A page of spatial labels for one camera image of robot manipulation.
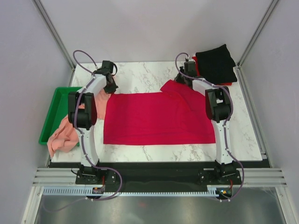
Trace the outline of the magenta polo shirt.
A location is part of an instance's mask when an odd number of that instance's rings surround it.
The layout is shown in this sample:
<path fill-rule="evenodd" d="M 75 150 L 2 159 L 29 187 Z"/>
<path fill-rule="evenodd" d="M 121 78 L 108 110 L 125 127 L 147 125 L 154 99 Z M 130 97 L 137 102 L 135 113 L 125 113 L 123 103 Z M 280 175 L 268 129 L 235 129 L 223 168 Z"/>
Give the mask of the magenta polo shirt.
<path fill-rule="evenodd" d="M 214 144 L 205 97 L 167 81 L 160 92 L 113 94 L 107 102 L 103 142 L 110 145 Z"/>

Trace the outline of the salmon pink t shirt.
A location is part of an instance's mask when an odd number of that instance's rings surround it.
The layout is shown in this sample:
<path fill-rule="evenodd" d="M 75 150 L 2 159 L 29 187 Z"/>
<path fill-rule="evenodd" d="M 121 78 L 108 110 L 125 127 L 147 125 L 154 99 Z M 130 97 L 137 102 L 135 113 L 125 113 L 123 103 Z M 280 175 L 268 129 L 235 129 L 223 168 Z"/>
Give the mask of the salmon pink t shirt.
<path fill-rule="evenodd" d="M 101 125 L 104 124 L 104 119 L 106 115 L 106 108 L 111 94 L 105 93 L 101 90 L 99 94 L 95 97 L 95 105 L 97 109 L 97 122 Z M 56 151 L 62 151 L 68 153 L 79 143 L 78 135 L 75 128 L 68 121 L 68 115 L 66 115 L 58 129 L 49 137 L 47 142 L 48 151 L 50 157 L 53 158 Z"/>

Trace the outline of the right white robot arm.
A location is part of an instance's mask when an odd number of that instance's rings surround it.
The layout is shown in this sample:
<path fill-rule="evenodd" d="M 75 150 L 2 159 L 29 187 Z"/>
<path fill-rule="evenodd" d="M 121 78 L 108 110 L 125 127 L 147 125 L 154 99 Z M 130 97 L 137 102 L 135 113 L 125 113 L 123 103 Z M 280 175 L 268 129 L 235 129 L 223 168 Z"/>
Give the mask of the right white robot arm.
<path fill-rule="evenodd" d="M 178 70 L 175 81 L 188 85 L 205 97 L 206 115 L 212 122 L 216 141 L 213 177 L 218 183 L 226 183 L 237 174 L 236 160 L 231 154 L 230 144 L 230 119 L 234 107 L 229 89 L 198 77 L 194 60 L 186 58 L 184 65 L 180 67 L 175 61 L 175 66 Z"/>

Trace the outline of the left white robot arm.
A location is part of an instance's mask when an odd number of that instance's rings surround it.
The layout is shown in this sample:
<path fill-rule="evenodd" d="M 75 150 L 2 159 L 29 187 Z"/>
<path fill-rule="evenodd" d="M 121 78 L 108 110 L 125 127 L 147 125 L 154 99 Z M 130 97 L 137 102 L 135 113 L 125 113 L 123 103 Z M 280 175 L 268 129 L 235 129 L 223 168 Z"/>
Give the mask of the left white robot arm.
<path fill-rule="evenodd" d="M 94 128 L 98 119 L 95 97 L 101 92 L 114 93 L 118 86 L 113 79 L 115 63 L 103 61 L 92 72 L 88 83 L 78 91 L 68 94 L 68 120 L 75 128 L 81 147 L 81 165 L 76 174 L 76 184 L 100 184 L 104 168 L 98 169 L 100 160 L 96 152 Z"/>

